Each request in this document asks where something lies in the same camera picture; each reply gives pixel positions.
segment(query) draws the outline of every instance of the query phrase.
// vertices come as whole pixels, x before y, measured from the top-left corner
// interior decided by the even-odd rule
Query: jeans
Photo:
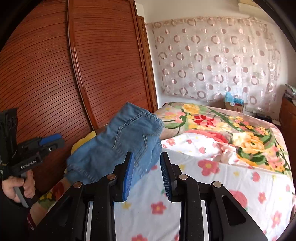
[[[133,186],[159,160],[162,129],[162,120],[127,102],[104,132],[84,143],[67,159],[65,177],[70,183],[97,182],[123,163],[127,152],[131,151],[135,158]]]

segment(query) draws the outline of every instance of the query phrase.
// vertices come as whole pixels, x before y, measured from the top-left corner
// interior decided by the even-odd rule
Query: silver screw
[[[76,183],[73,184],[74,188],[80,188],[81,186],[82,186],[81,182],[76,182]]]
[[[218,182],[218,181],[215,181],[215,182],[213,183],[213,185],[214,185],[215,188],[220,188],[220,187],[222,187],[222,184],[221,184],[220,182]]]
[[[180,178],[181,180],[187,180],[188,176],[185,175],[185,174],[181,174],[181,175],[179,175],[179,178]]]
[[[107,178],[108,178],[109,180],[114,180],[114,179],[116,178],[116,175],[113,174],[113,173],[111,173],[111,174],[108,174],[108,175],[107,175]]]

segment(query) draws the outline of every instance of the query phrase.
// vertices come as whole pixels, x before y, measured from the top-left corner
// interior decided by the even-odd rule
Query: human hand
[[[20,203],[19,197],[16,195],[14,187],[24,187],[24,196],[32,198],[35,195],[35,180],[32,170],[26,172],[27,179],[10,176],[2,181],[2,190],[4,194],[11,200]]]

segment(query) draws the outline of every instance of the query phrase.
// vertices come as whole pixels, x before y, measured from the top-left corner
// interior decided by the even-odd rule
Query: yellow fabric
[[[74,151],[76,151],[80,146],[82,146],[84,143],[88,142],[89,140],[93,139],[96,136],[96,131],[92,131],[91,133],[89,133],[86,137],[80,139],[78,142],[76,142],[73,146],[72,146],[72,150],[71,150],[71,155],[73,154]]]

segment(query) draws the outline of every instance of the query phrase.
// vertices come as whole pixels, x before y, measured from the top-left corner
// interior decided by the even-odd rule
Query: white floral sheet
[[[179,165],[183,173],[198,182],[220,181],[268,240],[275,241],[287,227],[295,204],[288,176],[249,166],[236,158],[231,146],[204,135],[184,133],[161,143],[171,163]],[[165,196],[158,162],[131,189],[125,203],[114,204],[117,240],[178,240],[180,211],[180,203],[170,203]]]

